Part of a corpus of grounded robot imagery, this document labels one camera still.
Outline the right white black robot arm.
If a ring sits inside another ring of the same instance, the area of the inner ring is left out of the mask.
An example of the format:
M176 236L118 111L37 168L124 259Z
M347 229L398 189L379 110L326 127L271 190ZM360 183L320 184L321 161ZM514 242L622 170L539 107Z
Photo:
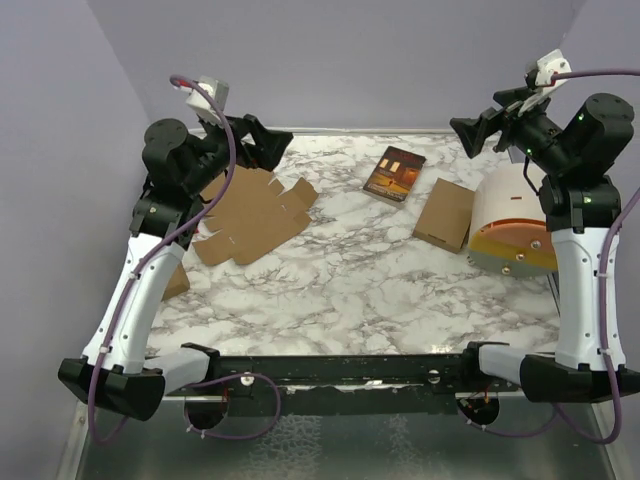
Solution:
M589 96L564 128L543 100L527 107L526 87L495 93L497 108L450 125L468 157L500 136L496 150L517 147L544 173L538 199L558 265L560 332L551 356L481 342L459 367L461 383L481 391L495 377L532 402L598 403L639 391L617 337L614 270L621 197L608 170L634 136L633 107L610 93Z

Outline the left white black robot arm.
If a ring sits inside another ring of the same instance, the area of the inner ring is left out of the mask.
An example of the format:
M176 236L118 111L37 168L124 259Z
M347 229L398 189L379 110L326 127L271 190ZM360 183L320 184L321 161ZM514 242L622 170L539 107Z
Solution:
M66 358L59 380L89 411L98 408L148 420L163 397L190 386L206 395L220 385L216 354L186 344L146 359L147 340L170 278L188 250L205 208L202 191L238 167L273 171L293 140L253 115L227 126L205 124L199 138L177 119L161 119L144 134L147 170L133 209L122 272L98 329L77 358Z

